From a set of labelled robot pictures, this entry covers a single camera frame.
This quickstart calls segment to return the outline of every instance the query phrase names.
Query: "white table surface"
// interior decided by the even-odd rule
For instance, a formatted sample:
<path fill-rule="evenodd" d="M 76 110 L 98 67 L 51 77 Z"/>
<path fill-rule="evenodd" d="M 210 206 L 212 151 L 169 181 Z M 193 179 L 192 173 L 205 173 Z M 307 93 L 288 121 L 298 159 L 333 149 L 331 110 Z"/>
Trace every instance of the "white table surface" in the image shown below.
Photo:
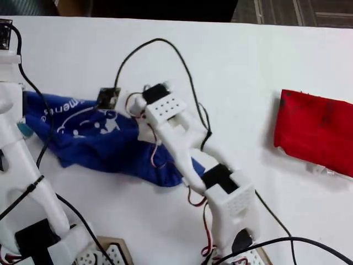
<path fill-rule="evenodd" d="M 353 258 L 353 182 L 316 176 L 303 161 L 273 152 L 272 132 L 281 89 L 353 103 L 353 30 L 128 19 L 13 17 L 23 36 L 23 65 L 46 93 L 94 99 L 111 87 L 135 47 L 166 38 L 181 51 L 213 132 L 295 236 L 314 239 Z M 166 44 L 136 54 L 119 86 L 171 81 L 192 106 L 185 71 Z M 29 147 L 37 157 L 41 143 Z M 62 169 L 48 152 L 42 173 L 94 225 L 98 235 L 125 239 L 136 264 L 200 264 L 206 245 L 201 209 L 187 189 L 160 188 L 131 176 L 80 166 Z M 260 205 L 261 241 L 285 236 Z M 74 215 L 66 209 L 69 217 Z M 265 248 L 273 264 L 291 264 L 289 243 Z M 342 264 L 316 247 L 296 243 L 297 262 Z"/>

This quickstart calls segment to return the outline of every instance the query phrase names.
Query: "red fabric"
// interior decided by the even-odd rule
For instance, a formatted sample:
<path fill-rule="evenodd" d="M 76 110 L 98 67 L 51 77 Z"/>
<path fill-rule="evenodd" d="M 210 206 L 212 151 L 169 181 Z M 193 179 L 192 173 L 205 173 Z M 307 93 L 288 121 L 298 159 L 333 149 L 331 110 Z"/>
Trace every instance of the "red fabric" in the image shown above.
<path fill-rule="evenodd" d="M 274 146 L 353 177 L 353 105 L 282 90 Z"/>

